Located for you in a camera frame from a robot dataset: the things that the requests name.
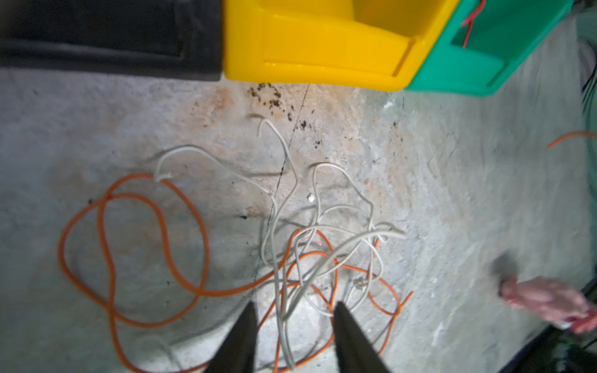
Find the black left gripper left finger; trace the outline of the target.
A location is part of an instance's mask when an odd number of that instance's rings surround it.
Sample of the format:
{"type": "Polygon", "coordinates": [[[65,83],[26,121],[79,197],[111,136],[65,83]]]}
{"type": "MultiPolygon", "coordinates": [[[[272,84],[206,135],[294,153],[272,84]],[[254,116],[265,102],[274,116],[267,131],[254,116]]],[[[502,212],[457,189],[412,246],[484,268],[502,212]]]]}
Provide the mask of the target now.
{"type": "Polygon", "coordinates": [[[257,312],[249,302],[229,335],[205,369],[205,373],[253,373],[257,347],[257,312]]]}

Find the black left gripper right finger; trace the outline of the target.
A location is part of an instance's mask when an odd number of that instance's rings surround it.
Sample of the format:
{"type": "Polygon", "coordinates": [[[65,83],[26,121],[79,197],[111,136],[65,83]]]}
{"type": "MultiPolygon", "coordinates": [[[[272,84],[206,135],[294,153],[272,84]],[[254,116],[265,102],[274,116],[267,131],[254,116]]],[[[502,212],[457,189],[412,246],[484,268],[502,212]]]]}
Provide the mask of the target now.
{"type": "Polygon", "coordinates": [[[343,302],[335,306],[333,329],[340,373],[390,373],[343,302]]]}

